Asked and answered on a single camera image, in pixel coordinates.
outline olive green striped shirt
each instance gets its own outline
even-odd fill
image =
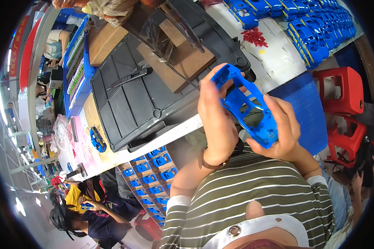
[[[260,203],[265,216],[296,218],[316,249],[324,247],[334,229],[324,177],[305,181],[292,163],[254,153],[233,157],[208,175],[190,203],[176,203],[173,198],[168,202],[160,249],[204,247],[224,228],[245,221],[251,201]]]

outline black plastic tray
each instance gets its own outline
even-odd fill
[[[198,85],[215,66],[230,63],[249,72],[250,63],[240,50],[240,42],[232,39],[204,9],[189,0],[172,4],[216,57],[216,61],[192,82]],[[157,11],[152,19],[160,24],[165,16]],[[188,85],[174,94],[152,72],[150,75],[106,91],[116,80],[129,75],[144,58],[137,51],[140,42],[128,34],[112,50],[91,80],[98,115],[113,152],[127,145],[128,149],[150,142],[171,125],[197,114],[199,92]]]

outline wristwatch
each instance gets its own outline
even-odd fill
[[[205,146],[203,147],[203,149],[200,151],[199,155],[198,155],[198,166],[199,168],[201,169],[203,166],[205,168],[209,168],[209,169],[219,169],[221,167],[223,167],[224,165],[226,165],[226,163],[230,160],[230,157],[228,157],[224,162],[222,162],[221,164],[217,165],[217,166],[214,166],[214,165],[210,165],[208,164],[207,162],[205,162],[204,160],[204,152],[205,150],[208,148],[208,146]]]

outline white collar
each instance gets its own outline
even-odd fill
[[[232,226],[226,227],[217,235],[212,237],[212,239],[205,244],[203,249],[223,249],[226,245],[236,239],[258,233],[272,227],[279,227],[291,233],[295,237],[299,247],[309,247],[308,234],[306,233],[304,225],[298,219],[290,215],[265,215],[240,222],[233,226],[240,227],[241,232],[239,235],[235,237],[230,236],[229,229]]]

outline metal eyelet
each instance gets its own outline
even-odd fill
[[[241,228],[239,226],[231,226],[228,233],[230,237],[238,236],[241,233]]]

